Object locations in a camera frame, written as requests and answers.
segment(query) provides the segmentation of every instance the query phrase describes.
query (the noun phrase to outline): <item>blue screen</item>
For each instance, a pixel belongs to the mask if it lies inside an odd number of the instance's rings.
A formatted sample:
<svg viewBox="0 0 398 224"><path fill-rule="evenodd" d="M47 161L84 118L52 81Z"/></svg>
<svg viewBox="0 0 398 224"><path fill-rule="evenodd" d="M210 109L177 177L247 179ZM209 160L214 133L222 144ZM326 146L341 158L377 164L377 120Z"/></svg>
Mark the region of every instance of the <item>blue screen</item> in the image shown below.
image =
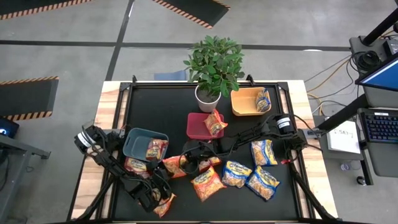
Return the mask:
<svg viewBox="0 0 398 224"><path fill-rule="evenodd" d="M398 90L398 58L362 80L361 83Z"/></svg>

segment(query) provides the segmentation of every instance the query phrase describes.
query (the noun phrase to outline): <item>wooden table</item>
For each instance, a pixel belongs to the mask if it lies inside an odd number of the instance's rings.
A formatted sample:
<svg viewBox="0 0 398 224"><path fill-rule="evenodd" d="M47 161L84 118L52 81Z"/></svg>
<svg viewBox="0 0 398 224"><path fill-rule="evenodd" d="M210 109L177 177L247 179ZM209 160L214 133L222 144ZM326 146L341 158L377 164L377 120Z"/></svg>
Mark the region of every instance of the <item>wooden table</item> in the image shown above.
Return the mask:
<svg viewBox="0 0 398 224"><path fill-rule="evenodd" d="M292 102L294 114L303 118L310 125L310 127L314 127L310 103L308 101L307 92L304 82L302 80L261 80L256 82L287 82L289 85L290 99ZM95 117L95 125L102 129L112 128L120 83L121 82L119 81L104 82L101 92L101 98L99 99L98 109ZM287 105L284 96L285 93L283 90L281 90L284 110L287 113ZM121 128L122 126L126 102L127 94L124 95L122 100L118 128ZM296 119L296 124L297 128L307 129L305 124L299 119ZM308 143L319 147L319 142L317 140L309 139ZM326 173L326 167L323 161L322 153L311 147L304 149L302 153L311 191L314 193L319 202L326 208L326 210L334 217L337 217L335 201L333 200L333 195L329 184L328 174ZM103 171L104 169L101 166L98 166L91 158L88 157L87 159L85 159L77 186L78 188L76 198L73 204L71 218L79 217L86 210L87 206L93 201L101 187ZM303 216L309 217L305 195L300 187L298 187L298 189ZM109 190L107 197L105 197L102 212L103 218L106 218L108 214L110 192L111 189Z"/></svg>

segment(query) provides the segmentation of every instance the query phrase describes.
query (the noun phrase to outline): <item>green leaves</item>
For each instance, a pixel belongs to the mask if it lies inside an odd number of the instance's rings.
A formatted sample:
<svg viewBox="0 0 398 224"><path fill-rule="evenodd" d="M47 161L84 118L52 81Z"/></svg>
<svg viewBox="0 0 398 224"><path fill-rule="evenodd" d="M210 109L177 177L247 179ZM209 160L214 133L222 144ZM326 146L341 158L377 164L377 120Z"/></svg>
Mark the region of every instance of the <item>green leaves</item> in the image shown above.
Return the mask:
<svg viewBox="0 0 398 224"><path fill-rule="evenodd" d="M197 81L201 90L209 95L228 96L231 90L238 90L238 78L245 76L241 72L242 46L230 38L206 36L195 43L192 54L184 64L189 69L189 81Z"/></svg>

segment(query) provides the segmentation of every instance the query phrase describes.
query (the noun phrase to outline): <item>gray floor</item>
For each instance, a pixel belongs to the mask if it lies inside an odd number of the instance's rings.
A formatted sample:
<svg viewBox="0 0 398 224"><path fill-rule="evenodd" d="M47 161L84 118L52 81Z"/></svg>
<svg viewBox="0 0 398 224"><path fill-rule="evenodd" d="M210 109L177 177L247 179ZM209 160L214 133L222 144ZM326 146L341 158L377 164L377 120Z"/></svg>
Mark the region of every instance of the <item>gray floor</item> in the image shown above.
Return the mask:
<svg viewBox="0 0 398 224"><path fill-rule="evenodd" d="M94 0L79 6L0 21L1 40L115 42L128 0ZM205 35L228 36L241 44L348 46L348 38L367 34L395 7L393 0L224 0L231 10L213 30L160 7L136 0L125 42L192 43ZM34 159L13 209L28 223L66 219L83 156L73 143L80 126L94 118L113 47L49 47L0 45L0 82L58 75L60 84L53 116L19 122L18 139L52 151L48 161ZM244 71L261 80L305 80L349 52L245 50ZM152 80L155 72L184 69L184 49L122 48L113 80ZM318 85L331 71L306 83ZM353 78L358 77L350 70ZM341 69L313 94L327 95L347 85ZM348 104L356 98L351 86L329 97ZM312 108L316 102L311 100ZM324 107L327 115L340 110ZM375 185L361 187L361 171L341 171L341 161L326 160L339 217L344 220L396 223L398 179L374 176Z"/></svg>

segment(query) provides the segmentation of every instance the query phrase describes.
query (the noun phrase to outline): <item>plant pot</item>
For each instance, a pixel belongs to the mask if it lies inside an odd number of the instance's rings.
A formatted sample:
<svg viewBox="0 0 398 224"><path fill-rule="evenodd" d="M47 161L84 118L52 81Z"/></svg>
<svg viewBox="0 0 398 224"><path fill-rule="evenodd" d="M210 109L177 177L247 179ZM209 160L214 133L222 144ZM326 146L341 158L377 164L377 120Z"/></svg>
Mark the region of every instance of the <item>plant pot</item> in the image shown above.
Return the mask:
<svg viewBox="0 0 398 224"><path fill-rule="evenodd" d="M198 98L198 87L199 86L197 86L195 88L195 97L197 98L199 108L205 113L211 113L213 111L213 109L216 109L217 103L221 98L221 93L218 95L218 98L216 101L211 102L211 103L205 103L202 100L199 100L199 98Z"/></svg>

